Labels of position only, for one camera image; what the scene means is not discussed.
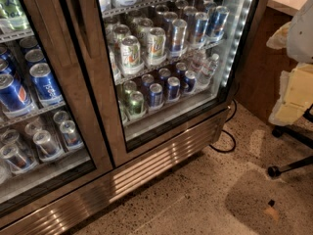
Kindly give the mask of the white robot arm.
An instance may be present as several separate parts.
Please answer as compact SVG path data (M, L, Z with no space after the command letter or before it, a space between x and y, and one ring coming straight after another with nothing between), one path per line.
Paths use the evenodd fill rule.
M292 20L283 24L267 41L272 49L287 49L297 62L291 71L282 71L280 98L269 122L279 126L295 123L313 104L313 0L307 0Z

